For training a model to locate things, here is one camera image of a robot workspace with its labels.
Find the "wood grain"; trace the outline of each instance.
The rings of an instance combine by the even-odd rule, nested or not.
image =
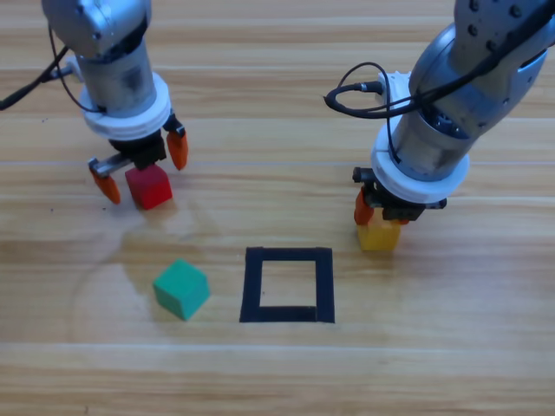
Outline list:
[[[174,200],[95,188],[112,154],[60,85],[0,118],[0,414],[555,413],[555,63],[471,151],[445,211],[364,254],[354,166],[381,123],[322,95],[368,59],[410,70],[453,2],[153,2],[153,67],[190,137]],[[51,59],[34,0],[0,3],[0,95]],[[355,79],[375,77],[372,71]],[[71,84],[77,91],[78,85]],[[241,324],[248,246],[331,247],[336,324]],[[156,303],[178,257],[212,296],[190,322]],[[264,304],[313,302],[311,268],[268,265]]]

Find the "black square outline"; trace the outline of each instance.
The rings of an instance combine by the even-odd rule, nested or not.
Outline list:
[[[263,262],[315,262],[316,306],[260,306]],[[240,322],[335,323],[331,249],[267,249],[249,247],[245,254],[245,283]]]

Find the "robot cable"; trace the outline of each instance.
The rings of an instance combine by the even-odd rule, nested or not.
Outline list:
[[[507,55],[513,52],[516,48],[534,36],[537,32],[539,32],[546,24],[550,22],[555,13],[555,0],[549,0],[545,2],[541,7],[537,8],[527,19],[526,21],[513,33],[511,36],[508,36],[506,41],[503,42],[498,49],[492,52],[484,61],[478,64],[472,71],[468,74],[449,82],[448,84],[439,86],[437,88],[430,89],[424,93],[417,93],[415,95],[410,95],[402,100],[398,100],[395,102],[387,102],[383,106],[379,107],[372,107],[372,108],[359,108],[353,109],[345,107],[343,104],[337,102],[336,97],[344,93],[346,91],[362,91],[358,89],[359,86],[365,84],[353,84],[351,86],[341,86],[340,88],[336,88],[328,93],[325,97],[323,97],[324,102],[326,105],[337,111],[338,113],[343,113],[350,115],[351,117],[361,118],[361,119],[370,119],[370,120],[379,120],[379,119],[390,119],[392,117],[396,117],[398,115],[407,114],[413,111],[418,111],[424,108],[425,106],[429,106],[436,101],[440,100],[443,97],[446,97],[449,94],[457,91],[458,89],[464,87],[468,83],[472,82],[474,79],[486,75],[494,70],[502,59],[504,59]],[[348,74],[354,72],[357,67],[351,69]],[[391,109],[394,106],[398,106],[404,102],[410,101],[406,106],[398,107]]]
[[[15,93],[9,95],[5,99],[0,101],[0,111],[6,110],[14,105],[16,105],[20,100],[25,98],[31,91],[44,82],[48,82],[51,78],[51,73],[56,66],[60,64],[63,57],[69,52],[68,47],[64,47],[59,54],[55,55],[55,59],[44,71],[30,84],[23,88],[18,89]]]
[[[54,31],[52,30],[52,27],[49,25],[49,38],[50,38],[50,47],[52,48],[52,53],[54,54],[54,56],[57,55],[56,53],[56,43],[54,41]],[[73,94],[71,94],[71,91],[69,90],[68,84],[66,83],[66,80],[64,79],[64,75],[62,73],[62,70],[60,69],[60,62],[58,61],[55,65],[58,77],[60,78],[60,82],[63,85],[63,89],[66,90],[66,93],[68,93],[69,98],[83,111],[87,111],[89,113],[102,113],[101,110],[94,110],[92,108],[86,108],[84,107],[75,97]]]

